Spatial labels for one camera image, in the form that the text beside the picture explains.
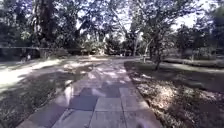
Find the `tree trunk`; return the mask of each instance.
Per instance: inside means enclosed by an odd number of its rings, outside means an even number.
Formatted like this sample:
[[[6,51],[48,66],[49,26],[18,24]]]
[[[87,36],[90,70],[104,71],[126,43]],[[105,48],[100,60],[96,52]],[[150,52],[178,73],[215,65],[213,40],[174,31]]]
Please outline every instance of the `tree trunk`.
[[[143,62],[145,63],[146,62],[146,57],[147,57],[147,52],[148,52],[148,48],[149,48],[149,43],[146,45],[145,47],[145,53],[143,55]]]
[[[161,54],[160,54],[159,50],[157,50],[155,70],[159,69],[160,63],[161,63]]]
[[[134,40],[134,50],[133,50],[133,56],[136,56],[136,51],[137,51],[137,40]]]

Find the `tree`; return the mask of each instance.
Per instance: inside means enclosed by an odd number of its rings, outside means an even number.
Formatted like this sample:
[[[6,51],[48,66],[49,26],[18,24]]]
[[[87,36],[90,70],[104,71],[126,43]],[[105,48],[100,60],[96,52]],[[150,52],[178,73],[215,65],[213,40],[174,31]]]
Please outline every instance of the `tree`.
[[[214,10],[212,13],[213,19],[213,38],[217,42],[218,46],[224,48],[224,6],[220,4],[220,7]]]
[[[193,2],[194,0],[138,0],[136,3],[143,15],[142,31],[147,42],[146,49],[150,47],[150,56],[154,57],[154,62],[157,63],[155,69],[158,69],[161,62],[164,35],[169,32],[178,17],[196,11]]]

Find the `paved pathway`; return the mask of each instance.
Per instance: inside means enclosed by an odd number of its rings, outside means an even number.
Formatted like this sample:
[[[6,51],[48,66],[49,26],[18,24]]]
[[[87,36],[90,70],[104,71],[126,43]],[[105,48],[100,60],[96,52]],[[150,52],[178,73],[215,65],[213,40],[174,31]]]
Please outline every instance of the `paved pathway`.
[[[123,60],[105,62],[18,128],[159,128]]]

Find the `concrete walkway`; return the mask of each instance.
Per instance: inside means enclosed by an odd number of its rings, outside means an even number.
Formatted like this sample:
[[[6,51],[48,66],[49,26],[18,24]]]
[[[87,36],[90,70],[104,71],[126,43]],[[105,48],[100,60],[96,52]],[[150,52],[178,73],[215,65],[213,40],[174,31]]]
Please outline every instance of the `concrete walkway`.
[[[160,128],[123,62],[94,68],[17,128]]]

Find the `stone paving slab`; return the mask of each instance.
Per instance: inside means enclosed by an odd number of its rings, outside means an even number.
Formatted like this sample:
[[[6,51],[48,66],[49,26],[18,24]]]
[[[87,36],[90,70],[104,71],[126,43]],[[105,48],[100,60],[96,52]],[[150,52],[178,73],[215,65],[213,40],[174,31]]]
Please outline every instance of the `stone paving slab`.
[[[23,123],[21,123],[17,128],[46,128],[46,127],[38,126],[37,124],[34,124],[29,120],[26,120]]]
[[[121,102],[124,111],[138,111],[142,109],[149,109],[148,104],[141,97],[125,96],[121,97]]]
[[[102,87],[102,88],[84,88],[80,96],[97,96],[97,97],[108,97],[118,98],[120,97],[119,88],[116,87]]]
[[[149,109],[124,112],[127,128],[162,128]]]
[[[141,97],[141,94],[134,87],[130,87],[130,88],[119,88],[119,90],[120,90],[120,93],[121,93],[121,97],[125,97],[125,96]]]
[[[122,111],[120,98],[99,98],[95,111]]]
[[[128,77],[111,61],[71,84],[63,95],[17,128],[160,128]]]
[[[70,101],[69,108],[83,111],[93,111],[97,102],[96,96],[76,96]]]
[[[52,128],[88,128],[93,111],[67,110]]]
[[[52,127],[54,123],[59,119],[59,117],[66,110],[66,106],[63,106],[56,100],[44,108],[38,110],[32,116],[30,116],[29,121],[42,127]]]
[[[90,128],[126,128],[123,112],[94,112]]]

